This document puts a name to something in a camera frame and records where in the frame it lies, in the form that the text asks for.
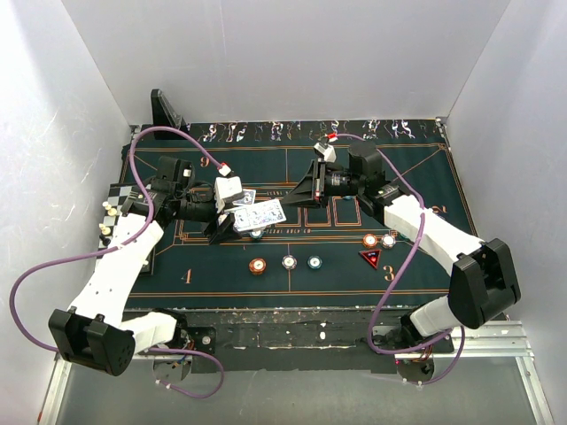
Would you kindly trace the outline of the blue backed playing card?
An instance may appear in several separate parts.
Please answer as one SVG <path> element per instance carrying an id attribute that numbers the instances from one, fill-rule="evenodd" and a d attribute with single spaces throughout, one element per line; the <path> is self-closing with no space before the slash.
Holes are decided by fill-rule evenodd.
<path id="1" fill-rule="evenodd" d="M 253 228 L 266 227 L 286 221 L 284 209 L 278 199 L 259 202 L 247 208 L 250 225 Z"/>
<path id="2" fill-rule="evenodd" d="M 256 198 L 255 189 L 245 189 L 243 196 L 232 202 L 233 205 L 253 205 Z"/>

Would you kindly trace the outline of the orange red chip stack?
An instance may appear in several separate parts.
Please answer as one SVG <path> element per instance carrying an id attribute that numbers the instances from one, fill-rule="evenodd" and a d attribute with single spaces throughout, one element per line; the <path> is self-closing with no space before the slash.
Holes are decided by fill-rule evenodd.
<path id="1" fill-rule="evenodd" d="M 250 261 L 249 263 L 249 271 L 253 275 L 261 275 L 266 270 L 267 263 L 265 259 L 256 258 Z"/>

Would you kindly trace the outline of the green chip stack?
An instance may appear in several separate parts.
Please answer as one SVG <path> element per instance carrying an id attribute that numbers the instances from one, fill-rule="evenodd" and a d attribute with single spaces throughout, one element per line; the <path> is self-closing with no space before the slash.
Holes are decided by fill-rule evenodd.
<path id="1" fill-rule="evenodd" d="M 319 256 L 311 256 L 307 264 L 312 269 L 319 269 L 322 266 L 322 259 Z"/>

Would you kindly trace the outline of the peach blue chip stack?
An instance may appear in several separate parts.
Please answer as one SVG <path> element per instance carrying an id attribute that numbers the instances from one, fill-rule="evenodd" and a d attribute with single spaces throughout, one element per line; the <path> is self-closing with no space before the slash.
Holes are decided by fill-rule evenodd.
<path id="1" fill-rule="evenodd" d="M 297 266 L 297 260 L 292 255 L 286 255 L 282 258 L 282 266 L 286 270 L 292 270 Z"/>

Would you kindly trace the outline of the orange chips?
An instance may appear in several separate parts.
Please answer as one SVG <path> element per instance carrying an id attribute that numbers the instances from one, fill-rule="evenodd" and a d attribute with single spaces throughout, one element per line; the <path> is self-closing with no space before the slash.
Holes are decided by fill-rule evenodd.
<path id="1" fill-rule="evenodd" d="M 362 244 L 367 249 L 373 248 L 377 245 L 377 237 L 373 234 L 366 234 L 362 238 Z"/>

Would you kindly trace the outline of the red triangular all-in marker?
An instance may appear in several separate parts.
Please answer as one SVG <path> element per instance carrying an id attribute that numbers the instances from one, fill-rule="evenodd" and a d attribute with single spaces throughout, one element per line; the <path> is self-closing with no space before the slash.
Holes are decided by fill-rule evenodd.
<path id="1" fill-rule="evenodd" d="M 381 251 L 379 249 L 360 251 L 359 255 L 374 269 L 378 268 L 379 260 L 381 256 Z"/>

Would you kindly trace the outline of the peach chips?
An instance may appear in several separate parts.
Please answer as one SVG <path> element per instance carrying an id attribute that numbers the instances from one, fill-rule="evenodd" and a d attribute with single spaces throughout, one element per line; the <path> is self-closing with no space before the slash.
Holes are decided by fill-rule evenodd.
<path id="1" fill-rule="evenodd" d="M 392 235 L 384 235 L 381 238 L 381 245 L 385 248 L 385 249 L 391 249 L 395 246 L 396 244 L 396 239 L 394 236 Z"/>

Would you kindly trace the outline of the blue white card deck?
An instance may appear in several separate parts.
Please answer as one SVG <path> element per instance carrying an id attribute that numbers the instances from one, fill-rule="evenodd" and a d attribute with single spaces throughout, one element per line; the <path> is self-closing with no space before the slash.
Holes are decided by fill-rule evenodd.
<path id="1" fill-rule="evenodd" d="M 266 214 L 260 209 L 240 208 L 232 212 L 237 231 L 249 231 L 264 228 L 268 225 Z"/>

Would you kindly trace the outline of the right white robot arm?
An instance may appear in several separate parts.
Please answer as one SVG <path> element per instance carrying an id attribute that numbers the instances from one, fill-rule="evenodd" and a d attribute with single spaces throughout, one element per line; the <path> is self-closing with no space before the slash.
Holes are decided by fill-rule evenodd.
<path id="1" fill-rule="evenodd" d="M 447 295 L 402 316 L 372 350 L 420 352 L 453 328 L 480 328 L 520 300 L 509 246 L 498 238 L 486 242 L 441 219 L 404 178 L 391 183 L 383 169 L 390 161 L 378 148 L 352 143 L 348 167 L 336 163 L 331 146 L 314 149 L 318 158 L 283 204 L 322 208 L 332 197 L 355 197 L 364 213 L 408 238 L 414 251 L 423 249 L 450 277 Z"/>

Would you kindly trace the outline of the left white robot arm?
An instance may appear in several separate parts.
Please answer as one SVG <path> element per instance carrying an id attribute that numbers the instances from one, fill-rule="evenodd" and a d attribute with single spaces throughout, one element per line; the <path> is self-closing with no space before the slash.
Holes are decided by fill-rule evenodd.
<path id="1" fill-rule="evenodd" d="M 205 224 L 213 234 L 226 205 L 243 196 L 242 183 L 227 165 L 200 197 L 191 162 L 163 157 L 155 175 L 140 181 L 120 208 L 111 231 L 109 252 L 97 262 L 84 289 L 66 310 L 55 310 L 48 326 L 61 357 L 109 375 L 121 375 L 132 358 L 155 346 L 171 354 L 189 342 L 187 321 L 165 309 L 123 320 L 123 311 L 138 275 L 175 220 Z"/>

